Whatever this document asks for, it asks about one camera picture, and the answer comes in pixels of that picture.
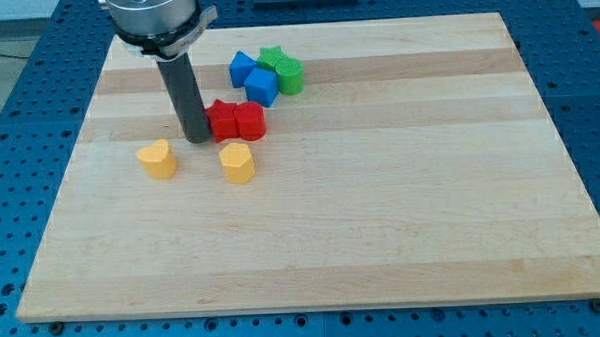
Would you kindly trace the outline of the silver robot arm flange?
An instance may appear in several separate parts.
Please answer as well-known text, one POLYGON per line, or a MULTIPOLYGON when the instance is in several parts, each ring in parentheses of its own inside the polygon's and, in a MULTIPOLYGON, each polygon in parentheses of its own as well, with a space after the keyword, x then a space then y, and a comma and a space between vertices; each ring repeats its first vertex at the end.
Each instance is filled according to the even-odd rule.
POLYGON ((97 0, 108 11, 127 50, 160 62, 173 61, 195 44, 219 13, 198 0, 97 0))

